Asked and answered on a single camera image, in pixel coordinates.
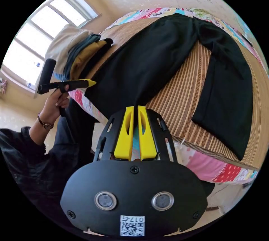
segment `qr code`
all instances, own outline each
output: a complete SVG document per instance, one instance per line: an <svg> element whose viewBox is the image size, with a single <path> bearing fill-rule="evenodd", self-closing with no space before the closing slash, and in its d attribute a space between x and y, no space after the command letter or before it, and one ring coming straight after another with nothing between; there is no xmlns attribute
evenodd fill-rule
<svg viewBox="0 0 269 241"><path fill-rule="evenodd" d="M120 220L121 236L144 236L145 217L121 216Z"/></svg>

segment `window frame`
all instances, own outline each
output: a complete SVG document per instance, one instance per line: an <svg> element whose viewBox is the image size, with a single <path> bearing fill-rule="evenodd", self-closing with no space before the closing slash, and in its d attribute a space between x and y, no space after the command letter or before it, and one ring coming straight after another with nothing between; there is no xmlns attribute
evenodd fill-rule
<svg viewBox="0 0 269 241"><path fill-rule="evenodd" d="M29 24L32 27L34 27L35 29L37 29L39 32L41 32L43 35L45 35L47 38L49 38L50 40L53 40L54 38L48 34L46 31L44 31L41 27L39 27L36 23L34 23L31 19L39 12L41 11L44 7L48 6L49 8L51 8L52 10L54 10L56 13L58 13L64 20L66 20L69 24L81 28L83 27L85 24L87 24L88 22L92 21L93 19L95 19L96 17L100 16L92 7L90 7L92 9L92 12L95 13L95 16L92 16L90 13L88 13L83 6L80 5L79 1L76 0L65 0L68 4L70 4L77 12L79 12L79 14L81 14L85 21L80 24L79 26L76 26L67 16L65 16L62 12L60 12L58 9L56 9L55 7L53 7L52 5L50 5L51 2L53 2L54 0L46 0L44 3L42 3L28 18L27 20L23 23L23 25L21 26L21 28L19 29L19 31L17 32L16 36L14 37L14 41L16 41L18 44L20 44L23 48L25 48L26 50L28 50L30 53L32 53L33 55L35 55L36 57L38 57L39 59L45 61L45 58L38 54L36 51L34 51L33 49L31 49L29 46L27 46L26 44L24 44L22 41L20 41L17 38L18 33L20 32L20 30L25 26L25 24ZM24 80L23 78L21 78L19 75L17 75L16 73L14 73L12 70L10 70L6 65L2 64L1 69L0 69L1 73L4 75L5 78L9 79L11 82L14 82L15 84L17 84L18 86L24 88L28 93L32 93L35 94L36 97L36 88L32 89L29 88L27 86L27 81ZM33 83L33 86L37 86L39 79L40 79L40 75L42 72L42 68L40 69L40 74L39 77L37 78L36 83Z"/></svg>

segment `black pants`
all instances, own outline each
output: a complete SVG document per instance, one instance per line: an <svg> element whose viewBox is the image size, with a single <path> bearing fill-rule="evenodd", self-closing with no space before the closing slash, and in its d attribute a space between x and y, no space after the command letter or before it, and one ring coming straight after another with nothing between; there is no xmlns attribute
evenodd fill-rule
<svg viewBox="0 0 269 241"><path fill-rule="evenodd" d="M165 16L134 35L93 76L85 96L109 118L147 104L174 76L194 44L212 51L192 121L215 135L239 160L252 123L252 76L236 42L214 24L181 14Z"/></svg>
<svg viewBox="0 0 269 241"><path fill-rule="evenodd" d="M59 119L54 145L79 144L78 168L93 161L94 155L90 150L95 122L98 120L86 113L73 99L66 109L66 116Z"/></svg>

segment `colorful quilt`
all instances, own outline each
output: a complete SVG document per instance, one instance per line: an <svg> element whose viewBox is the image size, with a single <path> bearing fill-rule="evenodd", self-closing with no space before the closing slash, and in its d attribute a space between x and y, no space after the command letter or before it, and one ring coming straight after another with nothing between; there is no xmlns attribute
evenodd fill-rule
<svg viewBox="0 0 269 241"><path fill-rule="evenodd" d="M247 48L259 61L263 69L266 68L261 61L256 50L242 37L241 33L234 29L226 22L212 16L202 9L184 9L184 8L155 8L145 9L140 11L134 11L124 15L116 20L112 25L106 29L110 29L113 26L121 25L127 22L132 22L139 19L154 18L174 13L180 13L189 17L196 17L208 22L212 22L216 26L226 31L232 38L240 42L245 48ZM107 123L107 118L100 113L100 111L84 96L85 89L77 89L69 92L71 98L73 98L81 108L91 116L95 117L102 124ZM184 145L174 141L175 150L177 153L178 163L186 166L192 170L201 180L215 182L215 183L227 183L227 184L244 184L253 181L258 172L250 169L244 169L229 163L225 163L214 159L210 156L202 154L201 152L191 149ZM134 132L133 139L133 154L132 160L140 158L139 153L139 141L138 130Z"/></svg>

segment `window sill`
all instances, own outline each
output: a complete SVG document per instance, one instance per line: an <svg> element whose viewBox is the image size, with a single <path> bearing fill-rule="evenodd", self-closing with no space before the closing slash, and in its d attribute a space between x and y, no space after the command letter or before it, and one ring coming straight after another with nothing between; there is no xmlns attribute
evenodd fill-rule
<svg viewBox="0 0 269 241"><path fill-rule="evenodd" d="M94 20L98 19L99 17L101 17L103 14L99 14L97 15L96 17L94 17L93 19L89 20L89 21L86 21L84 23L82 23L78 28L81 28L83 29L86 25L90 24L91 22L93 22Z"/></svg>
<svg viewBox="0 0 269 241"><path fill-rule="evenodd" d="M0 69L0 77L2 77L3 79L6 79L8 81L8 86L14 87L30 97L34 97L34 95L35 95L34 90L32 90L32 89L28 88L26 85L23 85L23 84L19 83L18 81L16 81L14 78L12 78L9 74L7 74L5 72L4 68L5 68L5 66L2 65L2 67Z"/></svg>

